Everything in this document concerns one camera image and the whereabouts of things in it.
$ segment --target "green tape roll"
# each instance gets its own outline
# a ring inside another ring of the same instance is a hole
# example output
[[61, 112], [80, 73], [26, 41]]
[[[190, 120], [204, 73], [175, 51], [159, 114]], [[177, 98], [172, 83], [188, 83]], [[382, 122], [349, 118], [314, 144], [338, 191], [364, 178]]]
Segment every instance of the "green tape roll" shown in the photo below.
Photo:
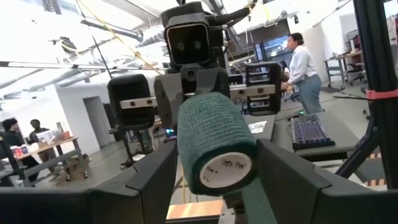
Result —
[[233, 102], [221, 93], [186, 100], [178, 111], [177, 147], [193, 194], [218, 196], [256, 178], [256, 142]]

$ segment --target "camera lens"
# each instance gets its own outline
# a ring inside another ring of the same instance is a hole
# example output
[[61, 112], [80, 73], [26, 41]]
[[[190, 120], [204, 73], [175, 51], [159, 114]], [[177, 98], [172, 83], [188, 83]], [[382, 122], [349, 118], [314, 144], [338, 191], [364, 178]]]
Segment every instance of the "camera lens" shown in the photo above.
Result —
[[194, 43], [194, 48], [195, 48], [196, 50], [200, 50], [200, 48], [201, 48], [201, 42], [200, 42], [200, 41], [195, 41], [195, 43]]
[[185, 49], [185, 44], [183, 42], [179, 42], [177, 44], [177, 50], [184, 51], [184, 49]]

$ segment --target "white shirt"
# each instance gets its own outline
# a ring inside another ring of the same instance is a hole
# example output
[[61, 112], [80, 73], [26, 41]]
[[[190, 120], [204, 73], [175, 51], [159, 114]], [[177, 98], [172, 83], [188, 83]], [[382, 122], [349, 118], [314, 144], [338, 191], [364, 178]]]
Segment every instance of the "white shirt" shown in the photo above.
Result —
[[290, 62], [290, 78], [289, 85], [293, 85], [304, 80], [305, 75], [311, 77], [317, 74], [315, 63], [310, 52], [304, 46], [297, 46], [293, 52], [292, 61]]

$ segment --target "keyboard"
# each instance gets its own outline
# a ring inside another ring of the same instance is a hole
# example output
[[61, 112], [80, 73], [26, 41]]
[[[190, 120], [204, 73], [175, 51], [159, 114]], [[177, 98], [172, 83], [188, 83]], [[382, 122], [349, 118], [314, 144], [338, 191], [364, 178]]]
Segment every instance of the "keyboard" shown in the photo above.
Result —
[[334, 146], [336, 143], [322, 127], [316, 114], [302, 115], [292, 118], [293, 149], [308, 149], [314, 147]]

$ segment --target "doorway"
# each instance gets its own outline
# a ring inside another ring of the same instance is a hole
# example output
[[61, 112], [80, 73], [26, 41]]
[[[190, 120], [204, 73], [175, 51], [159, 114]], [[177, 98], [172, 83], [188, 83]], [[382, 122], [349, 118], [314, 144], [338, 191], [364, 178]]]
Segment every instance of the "doorway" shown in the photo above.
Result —
[[104, 147], [110, 142], [113, 142], [113, 137], [109, 135], [111, 127], [109, 125], [108, 118], [106, 117], [101, 98], [99, 96], [84, 98], [83, 102], [99, 146]]

